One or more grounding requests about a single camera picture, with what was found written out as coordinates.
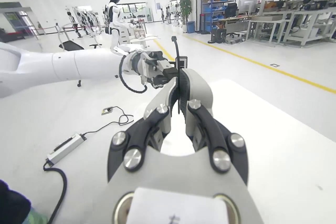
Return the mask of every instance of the humanoid robot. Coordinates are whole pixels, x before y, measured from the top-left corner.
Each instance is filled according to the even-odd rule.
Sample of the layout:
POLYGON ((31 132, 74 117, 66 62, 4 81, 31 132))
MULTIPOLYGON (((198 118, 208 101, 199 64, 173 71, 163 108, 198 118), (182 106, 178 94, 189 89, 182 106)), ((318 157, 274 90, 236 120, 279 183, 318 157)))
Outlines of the humanoid robot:
POLYGON ((110 34, 112 37, 111 49, 113 49, 120 42, 120 31, 122 28, 135 28, 135 25, 132 23, 126 23, 121 21, 120 9, 117 6, 117 3, 120 0, 110 0, 108 5, 105 8, 105 17, 107 19, 107 25, 105 28, 105 33, 110 34))
POLYGON ((85 22, 85 17, 82 15, 80 12, 77 12, 78 18, 81 20, 81 27, 85 31, 86 35, 89 35, 89 33, 86 30, 86 22, 85 22))
POLYGON ((73 24, 72 24, 72 27, 73 27, 74 30, 76 31, 76 33, 77 33, 77 35, 78 35, 78 38, 82 38, 83 36, 82 36, 82 35, 79 33, 79 31, 78 31, 78 24, 76 23, 74 17, 71 15, 71 12, 68 11, 67 14, 68 14, 68 16, 69 16, 69 19, 70 19, 71 23, 73 23, 73 24))

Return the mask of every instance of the window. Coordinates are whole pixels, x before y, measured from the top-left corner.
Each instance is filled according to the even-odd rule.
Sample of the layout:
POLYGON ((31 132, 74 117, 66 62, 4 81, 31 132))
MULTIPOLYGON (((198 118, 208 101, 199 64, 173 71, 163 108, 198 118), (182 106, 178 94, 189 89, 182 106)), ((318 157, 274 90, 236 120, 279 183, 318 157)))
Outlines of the window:
POLYGON ((128 4, 123 4, 123 11, 124 11, 124 13, 129 13, 128 4))
POLYGON ((135 4, 135 7, 136 7, 136 10, 137 10, 137 11, 141 11, 141 10, 143 10, 143 9, 146 7, 146 3, 145 3, 145 2, 142 2, 142 3, 136 3, 136 4, 135 4))
POLYGON ((129 4, 128 6, 129 6, 130 12, 136 12, 137 11, 137 9, 135 7, 135 3, 129 4))

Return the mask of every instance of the metal shelving unit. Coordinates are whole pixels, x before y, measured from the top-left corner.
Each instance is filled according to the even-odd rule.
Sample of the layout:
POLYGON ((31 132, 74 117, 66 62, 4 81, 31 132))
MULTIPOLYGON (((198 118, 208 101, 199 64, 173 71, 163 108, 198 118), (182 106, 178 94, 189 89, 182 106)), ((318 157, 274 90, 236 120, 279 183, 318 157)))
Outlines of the metal shelving unit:
POLYGON ((204 20, 203 20, 203 23, 204 23, 204 29, 206 30, 206 26, 210 26, 210 30, 206 30, 207 32, 211 32, 211 29, 212 29, 212 24, 214 22, 220 22, 220 21, 223 21, 223 19, 218 19, 218 20, 213 20, 212 17, 215 13, 224 13, 224 10, 221 10, 221 9, 215 9, 216 5, 217 4, 223 4, 223 3, 232 3, 232 2, 235 2, 236 0, 227 0, 227 1, 214 1, 214 0, 210 0, 210 2, 204 2, 204 0, 201 0, 201 14, 204 15, 204 20), (211 6, 211 11, 210 12, 205 12, 204 11, 204 8, 205 8, 205 5, 209 5, 211 6), (210 21, 205 21, 206 19, 206 15, 210 14, 210 21))

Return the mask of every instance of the white table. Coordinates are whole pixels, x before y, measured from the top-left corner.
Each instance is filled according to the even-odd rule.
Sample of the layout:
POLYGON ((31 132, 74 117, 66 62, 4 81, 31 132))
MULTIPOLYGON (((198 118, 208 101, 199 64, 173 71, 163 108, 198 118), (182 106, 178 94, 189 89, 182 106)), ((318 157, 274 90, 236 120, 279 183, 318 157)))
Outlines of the white table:
MULTIPOLYGON (((136 95, 114 81, 85 82, 85 91, 78 91, 76 82, 64 82, 0 99, 0 177, 47 215, 59 199, 62 183, 58 174, 43 172, 46 153, 75 132, 99 128, 110 117, 117 119, 118 113, 100 115, 108 105, 119 105, 138 119, 157 93, 136 95), (62 97, 69 92, 70 98, 62 97)), ((265 224, 336 223, 336 143, 230 80, 210 86, 214 117, 245 138, 248 190, 265 224)), ((188 155, 192 145, 176 110, 177 106, 162 152, 188 155)), ((57 164, 67 175, 68 191, 55 224, 84 223, 89 217, 106 187, 108 148, 120 130, 110 126, 88 135, 57 164)))

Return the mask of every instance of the white floor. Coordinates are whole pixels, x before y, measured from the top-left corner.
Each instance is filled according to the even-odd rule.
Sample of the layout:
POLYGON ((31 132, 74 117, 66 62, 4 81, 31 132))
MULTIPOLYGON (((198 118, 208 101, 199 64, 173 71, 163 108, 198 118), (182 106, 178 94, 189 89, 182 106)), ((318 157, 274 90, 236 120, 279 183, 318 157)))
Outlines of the white floor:
MULTIPOLYGON (((188 56, 188 67, 212 87, 215 118, 245 137, 249 191, 264 222, 335 223, 335 94, 190 40, 179 28, 154 23, 148 24, 147 30, 160 38, 158 43, 173 57, 175 47, 170 38, 177 36, 180 55, 188 56)), ((76 37, 74 32, 69 36, 76 37)), ((208 35, 187 36, 209 40, 208 35)), ((97 40, 109 48, 107 35, 97 40)), ((89 37, 75 41, 84 48, 94 44, 89 37)), ((61 51, 55 34, 41 36, 39 42, 29 39, 11 44, 30 51, 61 51)), ((336 88, 332 67, 336 45, 309 49, 270 48, 249 42, 216 45, 336 88)), ((150 43, 149 50, 158 49, 150 43)), ((141 88, 139 77, 125 79, 135 89, 141 88)), ((132 93, 119 79, 83 80, 81 88, 76 81, 68 81, 0 99, 1 179, 26 195, 38 211, 50 215, 60 196, 61 180, 55 173, 43 172, 46 154, 74 133, 93 131, 117 120, 120 114, 116 111, 101 116, 105 107, 118 105, 138 120, 156 93, 150 87, 144 94, 132 93)), ((108 148, 120 130, 123 128, 111 125, 88 135, 84 144, 57 164, 66 172, 69 184, 56 224, 85 223, 106 187, 108 148)), ((192 153, 188 139, 181 136, 183 130, 183 117, 174 111, 165 153, 192 153)))

